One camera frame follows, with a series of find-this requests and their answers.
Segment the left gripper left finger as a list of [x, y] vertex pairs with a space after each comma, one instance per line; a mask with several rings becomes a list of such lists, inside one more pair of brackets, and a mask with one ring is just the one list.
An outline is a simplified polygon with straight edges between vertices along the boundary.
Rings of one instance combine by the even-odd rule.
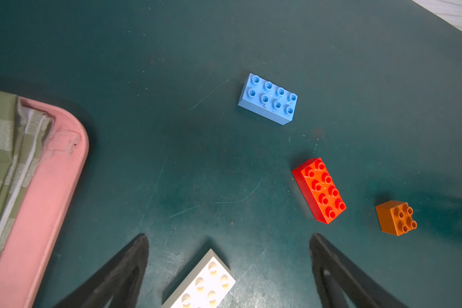
[[138, 234], [56, 307], [135, 307], [149, 257], [149, 241]]

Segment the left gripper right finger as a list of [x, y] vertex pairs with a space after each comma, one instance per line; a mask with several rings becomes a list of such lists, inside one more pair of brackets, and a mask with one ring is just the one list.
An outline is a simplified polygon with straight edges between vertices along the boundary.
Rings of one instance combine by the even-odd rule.
[[319, 233], [309, 241], [312, 271], [323, 307], [405, 307]]

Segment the orange 2x2 lego brick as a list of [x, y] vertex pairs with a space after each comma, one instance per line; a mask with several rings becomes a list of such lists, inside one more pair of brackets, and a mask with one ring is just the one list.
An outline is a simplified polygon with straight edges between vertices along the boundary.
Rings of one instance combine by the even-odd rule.
[[376, 213], [382, 232], [401, 236], [418, 227], [413, 219], [413, 208], [407, 202], [385, 202], [376, 206]]

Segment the red 2x4 lego brick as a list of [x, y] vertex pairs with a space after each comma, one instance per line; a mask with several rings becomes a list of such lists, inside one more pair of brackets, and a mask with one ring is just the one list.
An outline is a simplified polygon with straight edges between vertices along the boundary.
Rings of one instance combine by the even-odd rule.
[[309, 159], [292, 174], [317, 221], [330, 224], [346, 210], [346, 203], [321, 158]]

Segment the white 2x4 lego brick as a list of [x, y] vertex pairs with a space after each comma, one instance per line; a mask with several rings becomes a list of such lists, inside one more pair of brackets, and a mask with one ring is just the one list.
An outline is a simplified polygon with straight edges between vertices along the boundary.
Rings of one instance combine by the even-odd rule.
[[162, 306], [218, 307], [235, 283], [230, 269], [209, 250]]

